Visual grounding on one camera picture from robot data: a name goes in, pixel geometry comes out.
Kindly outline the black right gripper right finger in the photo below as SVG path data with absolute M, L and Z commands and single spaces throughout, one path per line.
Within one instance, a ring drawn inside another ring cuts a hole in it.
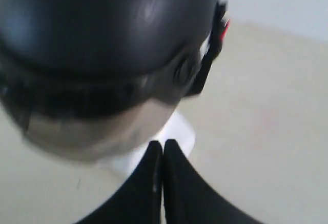
M 173 139 L 165 143 L 162 174 L 167 223 L 259 223 L 220 196 L 193 168 Z

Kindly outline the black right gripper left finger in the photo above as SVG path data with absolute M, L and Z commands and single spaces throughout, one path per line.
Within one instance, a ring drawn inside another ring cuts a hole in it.
M 78 223 L 160 223 L 162 147 L 151 141 L 140 163 L 123 185 Z

